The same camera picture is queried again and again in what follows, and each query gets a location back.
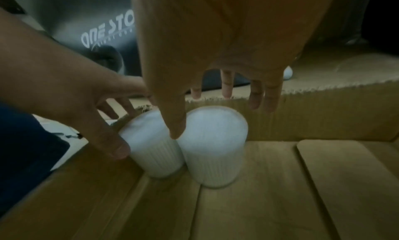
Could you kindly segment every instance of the white lettering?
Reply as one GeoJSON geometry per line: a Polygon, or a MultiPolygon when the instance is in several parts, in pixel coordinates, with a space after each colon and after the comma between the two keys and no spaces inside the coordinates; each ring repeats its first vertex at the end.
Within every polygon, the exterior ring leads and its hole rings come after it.
{"type": "Polygon", "coordinates": [[[118,21],[118,30],[122,29],[122,19],[123,19],[123,14],[116,16],[116,20],[118,21]]]}
{"type": "Polygon", "coordinates": [[[101,24],[99,26],[99,34],[98,34],[98,39],[101,39],[105,36],[105,23],[101,24]]]}
{"type": "Polygon", "coordinates": [[[82,44],[86,48],[90,48],[90,43],[89,43],[89,35],[87,32],[83,33],[82,36],[80,37],[80,40],[82,41],[82,44]]]}
{"type": "Polygon", "coordinates": [[[108,31],[108,34],[112,34],[114,33],[115,29],[116,29],[116,24],[111,20],[109,20],[109,25],[111,25],[111,29],[108,31]]]}
{"type": "Polygon", "coordinates": [[[127,27],[129,27],[129,26],[132,26],[134,24],[134,14],[133,14],[133,10],[128,10],[128,11],[126,11],[126,14],[125,14],[125,25],[127,26],[127,27]]]}
{"type": "Polygon", "coordinates": [[[97,41],[97,28],[90,29],[89,36],[90,36],[90,44],[93,44],[93,42],[97,41]]]}

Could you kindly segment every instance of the plastic cup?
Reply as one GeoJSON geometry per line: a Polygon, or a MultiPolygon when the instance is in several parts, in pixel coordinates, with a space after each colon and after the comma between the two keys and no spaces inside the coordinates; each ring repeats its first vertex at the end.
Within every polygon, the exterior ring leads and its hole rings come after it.
{"type": "Polygon", "coordinates": [[[239,112],[209,106],[187,114],[186,130],[177,142],[193,179],[218,188],[238,176],[247,135],[248,124],[239,112]]]}
{"type": "Polygon", "coordinates": [[[169,130],[159,110],[139,115],[119,134],[130,145],[130,157],[150,177],[167,177],[185,163],[179,145],[169,137],[169,130]]]}

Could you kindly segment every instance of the blue fabric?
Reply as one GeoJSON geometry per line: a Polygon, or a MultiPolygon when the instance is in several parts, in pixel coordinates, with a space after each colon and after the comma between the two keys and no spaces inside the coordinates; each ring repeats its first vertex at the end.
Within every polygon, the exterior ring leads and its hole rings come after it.
{"type": "Polygon", "coordinates": [[[0,217],[49,176],[68,148],[32,115],[0,103],[0,217]]]}

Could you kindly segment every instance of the cardboard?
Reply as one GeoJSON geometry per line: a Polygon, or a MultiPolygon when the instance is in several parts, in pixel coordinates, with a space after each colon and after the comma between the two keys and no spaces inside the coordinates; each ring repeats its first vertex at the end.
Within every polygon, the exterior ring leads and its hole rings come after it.
{"type": "Polygon", "coordinates": [[[154,180],[131,159],[87,145],[0,219],[0,238],[394,239],[399,58],[324,46],[293,70],[274,114],[249,109],[249,87],[232,100],[218,90],[187,96],[187,110],[229,106],[248,121],[244,167],[231,185],[204,188],[186,169],[154,180]]]}

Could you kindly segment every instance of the white lid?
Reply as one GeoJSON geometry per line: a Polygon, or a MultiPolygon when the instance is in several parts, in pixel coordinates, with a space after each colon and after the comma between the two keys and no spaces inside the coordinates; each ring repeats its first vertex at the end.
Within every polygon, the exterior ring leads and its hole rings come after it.
{"type": "Polygon", "coordinates": [[[187,114],[186,130],[177,141],[183,150],[216,156],[241,148],[247,135],[248,124],[239,112],[209,106],[187,114]]]}
{"type": "Polygon", "coordinates": [[[131,152],[138,152],[169,138],[169,130],[159,110],[145,112],[130,121],[119,132],[129,144],[131,152]]]}

